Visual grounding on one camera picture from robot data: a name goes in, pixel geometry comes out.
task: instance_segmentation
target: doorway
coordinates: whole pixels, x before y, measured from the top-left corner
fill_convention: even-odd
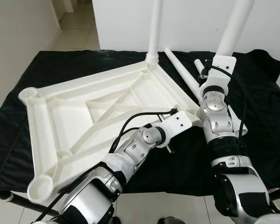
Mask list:
[[[92,1],[52,1],[60,27],[63,31],[57,38],[52,50],[99,50],[98,32]]]

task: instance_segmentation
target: tiled floor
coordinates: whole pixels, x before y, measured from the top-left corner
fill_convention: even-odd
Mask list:
[[[66,13],[60,21],[63,32],[51,50],[99,50],[98,33],[91,3],[80,4],[74,13]]]
[[[98,33],[91,3],[80,5],[66,14],[60,34],[52,50],[98,50]],[[126,194],[114,203],[115,215],[123,224],[156,224],[160,217],[175,216],[188,224],[232,224],[216,210],[213,196],[195,197],[166,193]],[[29,224],[39,212],[0,201],[0,224]]]

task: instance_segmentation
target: black cloth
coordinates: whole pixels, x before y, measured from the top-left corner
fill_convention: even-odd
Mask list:
[[[194,60],[212,59],[211,52],[175,52],[186,69],[198,78]],[[268,189],[280,188],[280,89],[275,83],[280,62],[262,50],[234,53],[234,76],[245,87],[248,100],[244,141],[254,167]],[[17,98],[27,87],[44,87],[143,61],[145,53],[127,51],[73,51],[37,54],[0,108],[0,190],[26,191],[34,176],[26,107]],[[197,102],[162,52],[160,66]],[[243,94],[234,81],[228,100],[240,117]],[[156,192],[186,195],[212,194],[212,175],[203,131],[193,127],[172,139],[175,150],[154,149],[125,188],[126,193]]]

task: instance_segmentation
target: white rod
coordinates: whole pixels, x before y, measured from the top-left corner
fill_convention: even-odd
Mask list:
[[[203,66],[202,62],[199,59],[196,59],[194,61],[194,65],[196,66],[199,74],[201,75],[202,69],[204,69],[204,66]]]
[[[176,68],[178,73],[181,75],[185,83],[191,89],[192,93],[195,95],[198,101],[200,101],[201,96],[199,94],[199,83],[193,78],[188,70],[186,70],[186,68],[182,65],[182,63],[177,59],[177,57],[172,53],[171,50],[166,48],[165,54],[167,55],[173,66]]]
[[[254,0],[236,0],[216,55],[232,56],[253,4]]]
[[[158,41],[160,36],[161,13],[163,0],[154,0],[153,14],[150,27],[149,47],[146,54],[146,62],[157,64],[159,62]]]

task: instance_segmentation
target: white wall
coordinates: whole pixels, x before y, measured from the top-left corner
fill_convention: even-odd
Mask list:
[[[101,49],[147,51],[152,0],[93,0]],[[234,0],[164,0],[160,48],[216,51]],[[280,0],[256,0],[236,47],[280,60]]]
[[[59,29],[50,0],[0,0],[0,106]]]

